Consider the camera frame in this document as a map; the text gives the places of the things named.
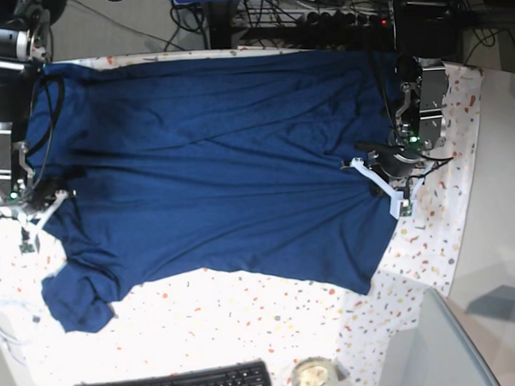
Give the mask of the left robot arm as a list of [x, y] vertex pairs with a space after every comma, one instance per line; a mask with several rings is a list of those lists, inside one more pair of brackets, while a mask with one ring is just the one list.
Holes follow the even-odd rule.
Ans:
[[373, 27], [393, 34], [402, 99], [384, 109], [390, 120], [388, 140], [358, 147], [367, 152], [370, 169], [388, 182], [411, 176], [431, 161], [430, 151], [445, 143], [448, 76], [442, 60], [457, 52], [458, 6], [459, 0], [377, 0]]

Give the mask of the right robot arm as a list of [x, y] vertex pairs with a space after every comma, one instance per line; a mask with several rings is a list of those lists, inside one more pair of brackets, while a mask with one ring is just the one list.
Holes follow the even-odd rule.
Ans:
[[[49, 150], [63, 107], [64, 84], [45, 75], [51, 61], [51, 27], [67, 0], [0, 0], [0, 216], [33, 216], [56, 199], [57, 184], [44, 181], [42, 167], [33, 168], [29, 156]], [[35, 144], [26, 140], [28, 119], [41, 90], [57, 86], [49, 100], [49, 127]]]

